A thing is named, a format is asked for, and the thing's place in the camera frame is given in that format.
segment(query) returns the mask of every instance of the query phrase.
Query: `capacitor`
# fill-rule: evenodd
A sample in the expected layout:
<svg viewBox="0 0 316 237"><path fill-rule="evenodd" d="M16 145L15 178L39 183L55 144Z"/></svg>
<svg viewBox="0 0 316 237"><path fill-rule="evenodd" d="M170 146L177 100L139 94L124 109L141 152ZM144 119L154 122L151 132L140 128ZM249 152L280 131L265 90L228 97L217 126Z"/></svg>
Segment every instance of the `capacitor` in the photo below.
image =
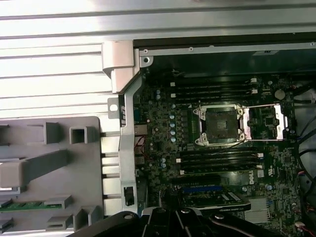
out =
<svg viewBox="0 0 316 237"><path fill-rule="evenodd" d="M271 190L273 189L273 187L272 187L272 185L266 184L266 189L267 189L268 191L271 191Z"/></svg>
<svg viewBox="0 0 316 237"><path fill-rule="evenodd" d="M278 99L278 100L283 100L285 98L284 90L281 90L281 89L277 90L275 92L275 98Z"/></svg>

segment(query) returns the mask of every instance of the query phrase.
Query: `cable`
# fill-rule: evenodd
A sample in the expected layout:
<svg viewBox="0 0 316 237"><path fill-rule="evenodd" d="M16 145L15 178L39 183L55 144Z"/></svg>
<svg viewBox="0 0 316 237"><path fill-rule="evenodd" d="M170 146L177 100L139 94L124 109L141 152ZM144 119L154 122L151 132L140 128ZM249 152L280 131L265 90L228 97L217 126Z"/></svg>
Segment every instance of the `cable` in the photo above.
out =
<svg viewBox="0 0 316 237"><path fill-rule="evenodd" d="M313 137L316 134L316 129L313 129L310 131L308 134L306 134L304 137L302 137L299 141L298 144L301 145L303 142L305 142L307 139Z"/></svg>
<svg viewBox="0 0 316 237"><path fill-rule="evenodd" d="M306 153L309 153L309 152L316 152L316 149L307 149L307 150L305 150L305 151L300 152L300 153L299 153L299 158L298 158L298 163L300 164L300 167L303 169L305 175L310 179L310 181L311 181L314 185L316 185L316 180L310 175L309 172L307 172L307 170L306 170L306 168L305 168L305 166L303 165L303 162L302 162L302 160L301 160L301 156L304 155L304 154L306 154Z"/></svg>
<svg viewBox="0 0 316 237"><path fill-rule="evenodd" d="M314 233L313 233L311 230L307 229L305 226L301 226L300 229L302 229L302 230L305 231L305 232L310 233L310 235L311 235L312 237L316 237L316 236L314 235Z"/></svg>
<svg viewBox="0 0 316 237"><path fill-rule="evenodd" d="M236 144L234 144L234 145L232 145L230 147L224 148L224 149L222 149L222 150L220 150L218 152L212 153L210 155L213 156L213 155L217 155L219 153L225 152L225 151L230 150L231 148L236 147L236 146L238 146L238 145L240 145L241 143L244 143L244 142L245 142L245 140L242 140L241 142L238 142L238 143L236 143Z"/></svg>
<svg viewBox="0 0 316 237"><path fill-rule="evenodd" d="M308 128L309 125L311 125L311 123L316 120L316 116L315 117L312 117L308 122L307 124L305 125L305 127L303 128L301 134L300 134L300 137L303 136L304 132L306 131L306 129Z"/></svg>

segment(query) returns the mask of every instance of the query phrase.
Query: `wire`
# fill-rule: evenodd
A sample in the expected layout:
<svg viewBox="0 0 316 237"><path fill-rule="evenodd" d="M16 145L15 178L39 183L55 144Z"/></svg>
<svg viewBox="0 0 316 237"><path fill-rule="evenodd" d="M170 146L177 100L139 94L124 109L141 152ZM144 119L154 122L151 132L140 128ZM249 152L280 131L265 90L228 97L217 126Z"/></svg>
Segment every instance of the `wire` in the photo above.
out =
<svg viewBox="0 0 316 237"><path fill-rule="evenodd" d="M299 141L298 144L301 145L303 142L308 140L309 138L313 137L316 134L316 128L310 131L308 134L306 134L304 137L302 137Z"/></svg>
<svg viewBox="0 0 316 237"><path fill-rule="evenodd" d="M234 144L234 145L232 145L230 147L224 148L224 149L222 149L222 150L220 150L218 152L211 153L210 155L213 156L213 155L217 155L219 153L225 152L225 151L230 150L231 148L236 147L236 146L238 146L238 145L240 145L241 143L244 143L244 142L245 142L245 140L242 140L241 142L238 142L238 143L236 143L236 144Z"/></svg>
<svg viewBox="0 0 316 237"><path fill-rule="evenodd" d="M305 127L304 127L303 130L301 131L300 137L303 136L303 134L304 134L304 132L306 131L306 129L308 128L308 126L311 125L311 123L312 123L313 121L315 121L315 120L316 120L316 116L315 116L315 117L312 117L312 118L307 122L307 124L305 125Z"/></svg>
<svg viewBox="0 0 316 237"><path fill-rule="evenodd" d="M302 229L305 232L310 233L311 236L316 237L314 233L311 230L307 229L305 226L301 226L300 229Z"/></svg>
<svg viewBox="0 0 316 237"><path fill-rule="evenodd" d="M139 138L139 140L136 142L136 144L135 144L135 146L134 146L134 149L138 146L138 144L141 142L141 140L144 138L144 144L145 144L145 136L141 136L140 138Z"/></svg>
<svg viewBox="0 0 316 237"><path fill-rule="evenodd" d="M298 158L298 163L300 164L300 167L303 169L304 174L310 179L310 181L311 181L314 185L316 185L315 179L310 175L309 172L307 172L307 170L306 170L306 168L305 168L305 166L303 165L303 162L302 162L302 160L301 160L301 156L304 155L304 154L306 154L306 153L309 153L309 152L316 152L316 149L307 149L307 150L304 150L304 151L300 152L300 153L299 153L299 158Z"/></svg>

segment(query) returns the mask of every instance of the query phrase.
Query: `pcie slot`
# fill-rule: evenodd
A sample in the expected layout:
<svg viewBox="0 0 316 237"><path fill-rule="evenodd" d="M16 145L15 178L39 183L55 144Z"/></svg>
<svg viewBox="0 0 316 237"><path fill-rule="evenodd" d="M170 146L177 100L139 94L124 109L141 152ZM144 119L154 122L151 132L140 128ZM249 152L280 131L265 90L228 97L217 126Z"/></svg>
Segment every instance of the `pcie slot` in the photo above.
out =
<svg viewBox="0 0 316 237"><path fill-rule="evenodd" d="M199 176L186 176L181 178L173 178L172 185L181 187L204 187L210 185L219 185L221 176L217 174L207 174Z"/></svg>
<svg viewBox="0 0 316 237"><path fill-rule="evenodd" d="M195 174L209 174L209 173L219 173L219 172L231 172L231 171L245 171L258 169L257 165L240 165L240 166L224 166L224 167L212 167L199 169L186 169L180 170L180 175L195 175Z"/></svg>
<svg viewBox="0 0 316 237"><path fill-rule="evenodd" d="M258 160L258 156L257 155L253 155L253 154L249 154L248 156L245 156L244 154L240 154L240 155L233 155L233 156L225 156L225 157L194 157L194 158L190 158L190 159L185 159L185 158L178 158L177 159L177 163L181 164L181 167L183 165L192 165L192 164L199 164L199 163L212 163L212 162L225 162L225 161L230 161L230 160L244 160L244 159L253 159L255 161Z"/></svg>
<svg viewBox="0 0 316 237"><path fill-rule="evenodd" d="M251 80L245 80L242 78L234 78L229 81L216 81L214 78L181 78L170 83L172 87L185 88L185 87L199 87L199 86L210 86L210 87L221 87L221 86L247 86L251 84Z"/></svg>
<svg viewBox="0 0 316 237"><path fill-rule="evenodd" d="M200 161L192 162L189 164L181 164L181 169L194 169L194 168L203 168L203 167L221 167L221 166L232 166L232 165L256 165L258 162L253 158L233 158L230 160L213 160L213 161Z"/></svg>
<svg viewBox="0 0 316 237"><path fill-rule="evenodd" d="M242 95L220 95L220 96L213 96L213 97L203 97L203 98L200 98L200 97L196 97L196 98L175 98L175 103L177 104L181 104L181 103L197 103L197 102L200 102L200 103L210 103L210 102L218 102L218 101L232 101L232 100L235 100L235 99L238 99L238 100L246 100L248 98L251 97L251 94L242 94Z"/></svg>
<svg viewBox="0 0 316 237"><path fill-rule="evenodd" d="M179 156L180 157L199 156L199 155L208 155L208 154L214 154L214 153L216 154L218 153L219 156L223 156L224 154L243 153L243 152L258 153L259 150L256 147L241 147L241 148L230 148L229 150L226 150L226 151L223 151L223 149L185 151L185 152L179 152Z"/></svg>
<svg viewBox="0 0 316 237"><path fill-rule="evenodd" d="M212 97L226 97L226 96L240 96L241 93L251 94L249 90L237 90L237 91L199 91L199 92L188 92L188 93L176 93L176 100L183 98L212 98Z"/></svg>

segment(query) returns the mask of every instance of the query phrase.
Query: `aluminum panel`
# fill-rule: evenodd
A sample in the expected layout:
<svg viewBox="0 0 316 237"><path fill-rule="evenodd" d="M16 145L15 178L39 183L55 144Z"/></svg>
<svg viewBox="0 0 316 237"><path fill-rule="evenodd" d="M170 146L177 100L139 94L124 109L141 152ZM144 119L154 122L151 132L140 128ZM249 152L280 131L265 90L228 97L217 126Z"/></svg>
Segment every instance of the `aluminum panel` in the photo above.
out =
<svg viewBox="0 0 316 237"><path fill-rule="evenodd" d="M313 32L315 13L316 0L0 1L0 48Z"/></svg>

